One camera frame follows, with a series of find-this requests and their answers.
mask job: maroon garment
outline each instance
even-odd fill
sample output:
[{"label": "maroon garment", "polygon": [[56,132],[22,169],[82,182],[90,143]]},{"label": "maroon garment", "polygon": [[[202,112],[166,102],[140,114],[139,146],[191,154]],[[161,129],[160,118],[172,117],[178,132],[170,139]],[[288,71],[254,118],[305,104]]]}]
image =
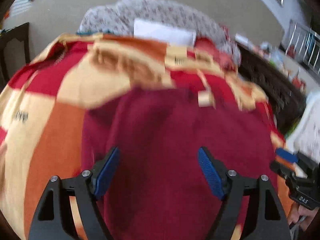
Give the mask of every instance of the maroon garment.
[{"label": "maroon garment", "polygon": [[[119,167],[100,211],[115,239],[204,239],[221,205],[197,161],[207,146],[227,168],[243,176],[267,174],[275,158],[258,111],[231,103],[198,106],[189,90],[134,89],[89,111],[84,118],[82,169],[112,147]],[[244,221],[247,201],[239,221]]]}]

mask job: white metal railing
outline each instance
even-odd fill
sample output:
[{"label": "white metal railing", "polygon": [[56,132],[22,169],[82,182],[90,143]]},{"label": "white metal railing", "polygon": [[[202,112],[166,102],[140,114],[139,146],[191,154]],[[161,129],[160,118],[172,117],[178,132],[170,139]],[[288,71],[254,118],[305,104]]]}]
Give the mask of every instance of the white metal railing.
[{"label": "white metal railing", "polygon": [[295,54],[295,60],[302,61],[313,72],[320,76],[320,61],[318,62],[320,54],[320,35],[311,28],[296,22],[285,52],[286,55],[290,48],[292,48],[292,45],[294,45],[293,52]]}]

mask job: white floral fabric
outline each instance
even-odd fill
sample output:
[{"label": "white floral fabric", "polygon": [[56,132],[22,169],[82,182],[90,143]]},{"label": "white floral fabric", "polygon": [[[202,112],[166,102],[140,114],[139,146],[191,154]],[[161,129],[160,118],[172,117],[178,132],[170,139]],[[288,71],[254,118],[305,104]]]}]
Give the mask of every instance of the white floral fabric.
[{"label": "white floral fabric", "polygon": [[84,15],[78,33],[133,35],[135,18],[196,30],[198,37],[209,38],[217,49],[229,54],[240,65],[240,51],[236,43],[230,40],[226,28],[220,27],[208,15],[171,0],[119,0],[114,5],[90,8]]}]

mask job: blue gripper pad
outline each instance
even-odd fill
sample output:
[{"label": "blue gripper pad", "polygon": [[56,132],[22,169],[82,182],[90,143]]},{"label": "blue gripper pad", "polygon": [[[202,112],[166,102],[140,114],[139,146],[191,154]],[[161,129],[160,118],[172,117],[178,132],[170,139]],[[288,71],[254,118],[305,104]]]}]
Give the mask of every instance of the blue gripper pad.
[{"label": "blue gripper pad", "polygon": [[118,167],[119,161],[120,151],[118,148],[115,148],[97,177],[96,187],[93,193],[96,199],[105,195],[110,186],[112,177],[115,174],[116,168]]},{"label": "blue gripper pad", "polygon": [[223,200],[221,178],[202,148],[198,150],[198,162],[213,195]]},{"label": "blue gripper pad", "polygon": [[298,162],[298,158],[296,157],[296,155],[293,155],[282,148],[277,148],[276,154],[279,157],[283,158],[284,160],[286,160],[290,163],[297,163]]}]

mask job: pillow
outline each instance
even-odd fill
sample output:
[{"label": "pillow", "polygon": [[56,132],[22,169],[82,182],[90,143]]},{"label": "pillow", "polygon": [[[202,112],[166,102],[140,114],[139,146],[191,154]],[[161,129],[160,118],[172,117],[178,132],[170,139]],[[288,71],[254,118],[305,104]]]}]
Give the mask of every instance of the pillow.
[{"label": "pillow", "polygon": [[163,25],[147,20],[134,19],[133,35],[138,38],[150,38],[168,42],[169,44],[193,47],[196,31]]}]

